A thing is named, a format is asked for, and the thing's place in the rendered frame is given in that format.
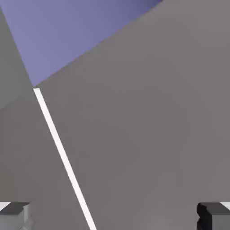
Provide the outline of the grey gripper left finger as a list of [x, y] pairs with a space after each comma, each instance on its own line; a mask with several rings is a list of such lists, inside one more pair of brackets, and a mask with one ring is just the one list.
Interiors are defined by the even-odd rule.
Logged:
[[0, 202], [0, 230], [34, 230], [30, 202]]

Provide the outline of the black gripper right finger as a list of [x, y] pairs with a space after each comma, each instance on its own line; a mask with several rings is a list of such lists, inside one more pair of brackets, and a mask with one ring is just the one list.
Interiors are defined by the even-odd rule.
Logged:
[[197, 230], [230, 230], [230, 202], [197, 204]]

